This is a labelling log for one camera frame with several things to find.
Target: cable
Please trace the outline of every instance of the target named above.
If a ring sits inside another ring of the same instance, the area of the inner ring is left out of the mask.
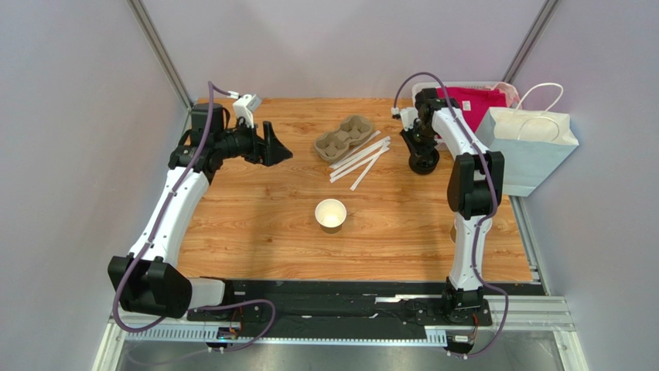
[[[478,317],[476,317],[476,313],[472,313],[472,316],[473,316],[474,326],[473,326],[473,331],[471,332],[471,336],[472,336],[472,342],[476,343],[476,335],[478,335],[479,323],[478,323]]]
[[[245,305],[253,305],[253,304],[267,304],[272,308],[272,315],[270,316],[270,321],[268,322],[268,325],[265,326],[263,331],[261,331],[260,334],[256,335],[254,338],[252,338],[250,341],[240,344],[237,346],[233,346],[230,348],[224,349],[224,352],[236,352],[238,350],[242,350],[247,348],[248,346],[254,344],[257,340],[263,337],[268,331],[270,331],[270,328],[272,327],[272,324],[275,322],[275,314],[277,313],[275,310],[275,305],[272,303],[272,301],[269,301],[268,299],[254,299],[254,300],[249,300],[249,301],[243,301],[241,303],[237,304],[232,304],[232,305],[220,305],[220,306],[213,306],[213,307],[200,307],[198,309],[204,310],[204,311],[226,311],[228,309],[233,309],[233,308],[239,308],[243,307]]]
[[[244,326],[243,326],[243,307],[239,307],[239,309],[241,310],[241,331],[243,331],[243,328],[244,328]]]
[[[222,107],[222,111],[224,112],[224,130],[227,130],[229,128],[229,121],[231,120],[231,114],[229,113],[229,110],[225,107]]]
[[[236,335],[236,336],[238,336],[238,333],[236,332],[236,330],[234,330],[234,319],[236,318],[237,313],[238,313],[238,310],[236,309],[234,311],[234,313],[231,315],[231,319],[229,320],[229,332],[232,335]]]
[[[449,92],[446,89],[446,86],[444,86],[444,83],[439,79],[439,77],[435,76],[434,74],[430,72],[417,72],[408,77],[401,87],[398,88],[398,91],[396,92],[396,97],[394,98],[394,108],[396,108],[396,104],[398,102],[398,96],[400,95],[401,91],[403,90],[403,87],[405,84],[409,82],[409,80],[413,79],[414,77],[417,76],[429,76],[432,77],[439,83],[439,86],[442,87],[442,92],[444,93],[444,97],[446,99],[449,99]],[[467,126],[465,123],[459,119],[458,115],[456,114],[456,111],[453,110],[453,105],[452,104],[447,104],[449,107],[449,111],[451,112],[451,116],[453,116],[453,120],[455,120],[458,123],[458,127],[462,131],[462,133],[465,135],[466,138],[471,139],[471,146],[472,148],[476,151],[478,154],[478,158],[480,160],[480,164],[483,166],[483,171],[485,172],[485,179],[487,181],[487,186],[490,189],[490,196],[492,197],[492,212],[487,214],[484,218],[478,221],[476,223],[476,231],[474,233],[473,237],[473,245],[472,245],[472,250],[471,250],[471,266],[473,269],[473,273],[476,275],[476,278],[478,278],[478,281],[485,287],[489,288],[490,290],[496,291],[504,296],[505,300],[505,306],[504,306],[504,314],[501,316],[501,322],[499,324],[499,328],[497,332],[494,334],[494,338],[492,338],[492,341],[487,344],[483,349],[479,350],[478,352],[469,354],[469,355],[461,355],[462,356],[468,356],[468,357],[476,357],[484,354],[488,349],[492,348],[492,345],[494,345],[495,342],[499,339],[501,336],[501,332],[504,330],[504,324],[506,323],[506,318],[508,316],[508,305],[510,304],[510,299],[508,297],[508,293],[496,286],[493,286],[492,284],[488,284],[485,282],[485,280],[480,276],[480,273],[478,271],[478,267],[476,266],[476,247],[478,246],[478,237],[480,236],[480,227],[483,225],[483,222],[485,222],[488,219],[492,219],[492,217],[497,213],[497,210],[499,208],[499,202],[497,200],[497,192],[494,190],[494,182],[492,181],[492,175],[490,174],[490,170],[487,168],[487,161],[485,160],[485,156],[483,155],[483,152],[480,150],[480,147],[475,144],[474,138],[469,134],[469,131],[467,130]]]
[[[208,353],[211,350],[213,350],[214,352],[236,352],[238,350],[245,349],[248,346],[254,344],[256,341],[258,341],[260,338],[262,338],[263,335],[265,335],[268,331],[270,331],[270,328],[272,327],[272,324],[275,322],[275,314],[276,314],[275,305],[272,303],[272,301],[269,301],[267,299],[255,299],[255,300],[250,300],[250,301],[243,301],[241,303],[232,304],[232,305],[222,305],[222,306],[200,307],[200,308],[198,308],[198,309],[207,310],[207,311],[225,311],[225,310],[228,310],[228,309],[239,308],[242,312],[242,307],[243,306],[252,305],[252,304],[267,304],[267,305],[269,305],[270,308],[272,308],[272,315],[270,317],[270,321],[268,322],[268,325],[265,326],[263,331],[261,331],[260,334],[256,335],[254,338],[252,338],[251,340],[249,340],[248,342],[246,342],[244,344],[229,347],[229,348],[225,348],[225,349],[222,349],[222,348],[205,348],[205,349],[201,349],[201,350],[196,350],[194,352],[190,352],[188,354],[185,354],[184,356],[180,356],[179,358],[168,359],[166,361],[161,361],[161,362],[142,362],[142,361],[138,361],[137,359],[134,359],[131,356],[130,350],[125,353],[125,356],[130,362],[133,362],[134,364],[136,364],[138,366],[156,367],[156,366],[167,365],[167,364],[170,364],[170,363],[180,362],[180,361],[183,361],[183,360],[188,359],[190,357],[198,356],[199,354]],[[224,335],[235,335],[235,334],[232,334],[231,332],[222,332],[222,333]]]
[[[218,90],[221,93],[224,92],[221,89],[218,89],[211,83],[210,81],[208,82],[208,96],[209,96],[209,102],[213,101],[213,90]],[[158,228],[160,227],[160,223],[162,223],[162,218],[165,216],[165,212],[167,211],[167,208],[169,207],[169,204],[172,202],[172,198],[176,195],[176,191],[179,189],[181,184],[183,184],[183,181],[185,180],[186,176],[190,172],[190,169],[194,165],[196,165],[196,162],[199,160],[199,156],[201,155],[201,152],[203,150],[203,146],[206,144],[206,139],[208,138],[208,131],[210,128],[210,122],[213,118],[213,105],[209,104],[208,105],[208,115],[206,117],[206,125],[203,127],[203,134],[201,136],[201,143],[199,145],[199,149],[197,149],[194,152],[192,161],[186,166],[186,169],[183,171],[179,179],[174,183],[174,186],[171,188],[169,193],[167,194],[167,197],[165,197],[165,201],[162,203],[162,206],[160,206],[160,210],[158,211],[158,215],[155,218],[155,222],[153,223],[153,228],[151,228],[151,233],[149,234],[149,237],[146,240],[146,243],[142,247],[142,249],[138,252],[137,256],[133,258],[133,261],[128,265],[128,268],[126,269],[126,272],[124,273],[124,276],[121,277],[121,281],[119,281],[119,285],[117,285],[117,290],[114,293],[114,300],[112,301],[112,316],[114,317],[114,321],[117,323],[117,325],[124,331],[126,332],[143,332],[146,330],[149,330],[150,328],[153,328],[162,320],[165,319],[165,317],[160,317],[156,319],[154,322],[134,328],[126,325],[121,318],[119,317],[119,300],[121,299],[121,293],[123,293],[124,288],[126,286],[126,283],[128,282],[128,279],[131,277],[131,274],[135,270],[135,267],[137,267],[137,264],[139,261],[144,257],[146,252],[149,250],[149,248],[153,245],[153,239],[155,238],[155,235],[158,233]]]

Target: paper cup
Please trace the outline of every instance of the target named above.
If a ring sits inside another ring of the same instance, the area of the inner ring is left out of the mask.
[[[336,233],[346,221],[348,212],[338,199],[326,199],[316,206],[316,220],[325,233]]]

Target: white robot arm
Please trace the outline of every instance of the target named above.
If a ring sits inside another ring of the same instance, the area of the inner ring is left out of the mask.
[[[495,186],[497,201],[501,201],[504,157],[500,152],[491,152],[474,133],[465,131],[451,115],[448,104],[453,105],[456,116],[462,122],[462,111],[453,99],[440,99],[436,89],[424,89],[416,97],[415,108],[401,110],[403,131],[401,135],[411,152],[410,166],[419,174],[429,174],[437,166],[439,153],[435,149],[435,136],[446,143],[454,159],[453,171],[447,190],[449,206],[455,212],[456,253],[450,275],[447,277],[445,309],[448,317],[460,322],[478,310],[483,302],[483,285],[473,271],[472,254],[480,270],[483,262],[485,237],[492,227],[492,220],[484,220],[476,240],[476,225],[492,209],[492,197],[484,177],[482,165],[472,142],[485,154],[488,169]]]
[[[271,166],[292,157],[292,153],[275,136],[269,122],[263,123],[263,138],[256,134],[257,125],[252,113],[260,103],[258,96],[253,94],[239,97],[234,103],[238,115],[235,128],[227,126],[230,119],[228,111],[220,104],[213,104],[213,115],[203,146],[200,143],[209,107],[208,104],[197,104],[193,108],[192,129],[183,135],[179,146],[169,157],[165,188],[144,233],[128,256],[112,257],[108,265],[110,279],[125,311],[180,318],[188,309],[223,303],[226,295],[224,282],[220,278],[189,279],[176,270],[176,265],[183,235],[194,210],[224,159],[242,156],[248,162]],[[173,192],[174,184],[193,161],[197,151],[201,151],[198,161]],[[161,215],[162,206],[168,198],[169,205]],[[158,226],[157,234],[152,236],[154,225]],[[149,249],[134,262],[147,244],[150,245]],[[135,264],[135,268],[125,286],[121,287],[120,282],[131,264]]]

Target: shopping bag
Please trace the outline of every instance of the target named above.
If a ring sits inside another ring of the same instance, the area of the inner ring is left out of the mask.
[[[519,109],[531,91],[546,86],[561,88],[546,110]],[[562,95],[561,85],[541,83],[522,97],[517,108],[491,107],[483,117],[476,137],[491,151],[504,154],[504,194],[530,195],[579,146],[570,129],[570,115],[549,111]]]

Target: wooden table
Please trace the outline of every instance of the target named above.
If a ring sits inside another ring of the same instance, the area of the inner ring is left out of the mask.
[[[217,100],[232,113],[231,100]],[[408,107],[403,100],[401,107]],[[267,168],[226,160],[190,222],[178,269],[190,277],[234,279],[444,281],[454,245],[446,202],[452,169],[448,152],[430,175],[408,167],[409,152],[391,119],[391,99],[266,99],[255,120],[271,121],[293,158]],[[322,133],[350,114],[362,114],[391,136],[391,150],[357,190],[361,169],[330,183],[328,164],[312,149]],[[323,199],[343,202],[342,230],[325,234],[314,218]],[[504,197],[487,235],[488,281],[530,281],[531,273]]]

